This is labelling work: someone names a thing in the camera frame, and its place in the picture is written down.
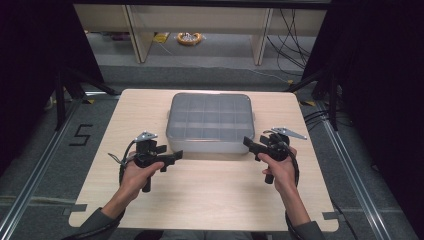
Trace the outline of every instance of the yellow object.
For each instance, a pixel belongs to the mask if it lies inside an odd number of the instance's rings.
[[[156,33],[155,37],[153,38],[153,41],[157,42],[157,43],[165,43],[166,40],[169,37],[169,33]]]
[[[177,41],[186,46],[194,46],[202,41],[202,34],[200,33],[178,33]]]

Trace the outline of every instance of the sleeve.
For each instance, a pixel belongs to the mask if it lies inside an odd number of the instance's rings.
[[[325,239],[324,235],[322,234],[321,229],[319,228],[317,222],[312,221],[309,223],[305,223],[302,225],[299,225],[297,227],[293,227],[294,232],[291,233],[291,237],[293,239],[314,239],[314,240],[322,240]]]
[[[124,212],[117,219],[112,219],[101,212],[98,208],[81,225],[76,234],[66,237],[62,240],[86,239],[86,240],[106,240],[112,235],[118,227]]]

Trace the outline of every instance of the light wood surface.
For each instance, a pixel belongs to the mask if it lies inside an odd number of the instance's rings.
[[[108,156],[121,158],[128,144],[142,131],[158,134],[158,145],[168,145],[167,114],[179,92],[218,91],[135,90],[123,92],[109,122],[76,204],[85,212],[71,214],[71,226],[80,226],[102,207],[118,188],[119,165]],[[284,127],[308,140],[291,138],[298,150],[299,192],[311,218],[323,231],[336,231],[337,220],[324,220],[333,212],[315,152],[295,95],[272,92],[231,92],[250,97],[255,116],[255,142],[264,130]],[[140,193],[127,208],[120,227],[146,229],[199,229],[286,231],[284,206],[273,185],[264,183],[267,166],[247,154],[184,153],[183,159],[157,172],[150,193]]]

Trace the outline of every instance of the clear plastic box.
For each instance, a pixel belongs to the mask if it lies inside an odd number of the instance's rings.
[[[173,151],[246,153],[245,136],[255,137],[248,96],[178,93],[172,99],[166,137]]]

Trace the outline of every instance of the black controller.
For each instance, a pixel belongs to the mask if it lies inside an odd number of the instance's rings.
[[[259,153],[268,154],[271,158],[276,161],[283,161],[287,158],[290,151],[288,146],[290,144],[289,137],[280,133],[273,132],[269,135],[269,138],[261,135],[259,140],[262,144],[254,143],[250,138],[244,137],[243,144],[249,148],[249,152],[255,154],[255,160],[260,161],[258,158]],[[265,182],[272,184],[274,182],[274,176],[267,174],[265,176]]]
[[[160,171],[166,172],[169,165],[174,165],[175,161],[183,158],[183,151],[178,151],[173,154],[159,155],[166,152],[166,145],[156,146],[155,140],[145,140],[136,142],[136,154],[134,155],[134,162],[140,168],[146,168],[155,162],[163,162],[163,166]],[[143,192],[150,192],[151,189],[151,178],[147,179],[146,186],[143,187]]]

